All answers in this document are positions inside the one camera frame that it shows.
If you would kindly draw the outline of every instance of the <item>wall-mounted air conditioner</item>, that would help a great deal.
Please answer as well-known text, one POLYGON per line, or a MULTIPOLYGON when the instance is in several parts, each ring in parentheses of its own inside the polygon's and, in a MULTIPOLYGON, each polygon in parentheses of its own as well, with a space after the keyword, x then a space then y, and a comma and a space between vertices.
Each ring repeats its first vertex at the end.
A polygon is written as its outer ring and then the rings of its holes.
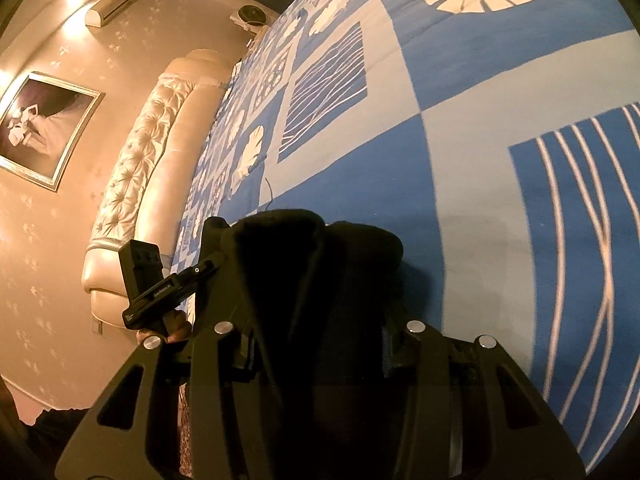
POLYGON ((136 0, 98 0, 97 3, 87 11, 84 23, 91 27, 103 27, 115 18, 125 7, 136 0))
POLYGON ((245 5, 240 7, 230 17, 232 22, 253 34, 258 34, 267 23, 267 15, 260 7, 245 5))

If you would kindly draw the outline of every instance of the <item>photograph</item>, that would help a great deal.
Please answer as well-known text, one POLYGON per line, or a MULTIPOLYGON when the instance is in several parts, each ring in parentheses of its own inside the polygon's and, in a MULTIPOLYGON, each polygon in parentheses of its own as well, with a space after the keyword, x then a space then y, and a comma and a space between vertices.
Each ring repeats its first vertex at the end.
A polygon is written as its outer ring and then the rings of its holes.
POLYGON ((1 116, 0 166, 57 191, 73 148, 103 95, 29 73, 1 116))

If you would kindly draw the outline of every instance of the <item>dark clothing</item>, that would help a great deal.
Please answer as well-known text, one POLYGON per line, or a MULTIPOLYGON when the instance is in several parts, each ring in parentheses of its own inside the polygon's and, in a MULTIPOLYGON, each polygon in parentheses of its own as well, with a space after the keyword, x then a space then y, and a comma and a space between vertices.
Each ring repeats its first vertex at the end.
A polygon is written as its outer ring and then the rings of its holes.
POLYGON ((29 435, 27 445, 53 475, 71 435, 88 410, 42 412, 33 426, 23 424, 29 435))

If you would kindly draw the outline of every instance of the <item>metal screw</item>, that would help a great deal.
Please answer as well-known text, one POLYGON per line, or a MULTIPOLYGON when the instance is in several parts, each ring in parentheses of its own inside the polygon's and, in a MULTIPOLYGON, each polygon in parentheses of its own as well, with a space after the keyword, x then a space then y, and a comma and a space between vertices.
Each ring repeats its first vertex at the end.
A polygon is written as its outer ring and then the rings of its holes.
POLYGON ((414 319, 413 321, 407 323, 406 327, 407 330, 412 334, 422 333, 427 328, 427 326, 423 322, 418 321, 417 319, 414 319))
POLYGON ((157 335, 150 335, 142 344, 147 350, 153 350, 154 348, 158 348, 161 342, 162 340, 157 335))
POLYGON ((478 342, 480 343, 480 346, 482 348, 493 348, 497 345, 497 341, 495 340, 495 337, 487 334, 481 335, 480 338, 478 339, 478 342))
POLYGON ((218 334, 228 334, 233 329, 234 324, 230 321, 220 321, 215 327, 213 327, 213 330, 215 330, 218 334))

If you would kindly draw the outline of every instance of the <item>blue bedspread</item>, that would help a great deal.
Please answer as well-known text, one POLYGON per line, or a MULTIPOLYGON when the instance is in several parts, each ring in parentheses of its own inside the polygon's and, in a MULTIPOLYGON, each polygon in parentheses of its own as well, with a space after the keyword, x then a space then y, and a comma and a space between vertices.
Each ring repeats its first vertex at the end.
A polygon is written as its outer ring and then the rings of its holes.
POLYGON ((386 228, 414 315, 495 335, 591 468, 640 399, 639 98, 616 0, 296 0, 234 77, 174 270, 213 215, 386 228))

